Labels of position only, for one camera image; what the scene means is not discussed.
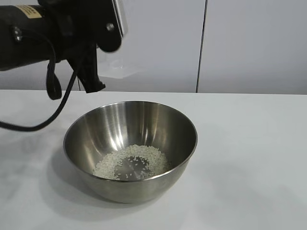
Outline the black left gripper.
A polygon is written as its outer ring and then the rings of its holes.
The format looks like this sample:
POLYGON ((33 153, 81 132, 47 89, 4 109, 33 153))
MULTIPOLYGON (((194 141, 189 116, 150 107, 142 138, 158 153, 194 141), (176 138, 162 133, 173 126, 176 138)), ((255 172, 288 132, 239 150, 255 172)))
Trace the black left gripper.
POLYGON ((45 13, 44 35, 55 49, 56 61, 68 60, 86 93, 103 90, 96 49, 107 52, 107 1, 39 0, 38 4, 45 13))

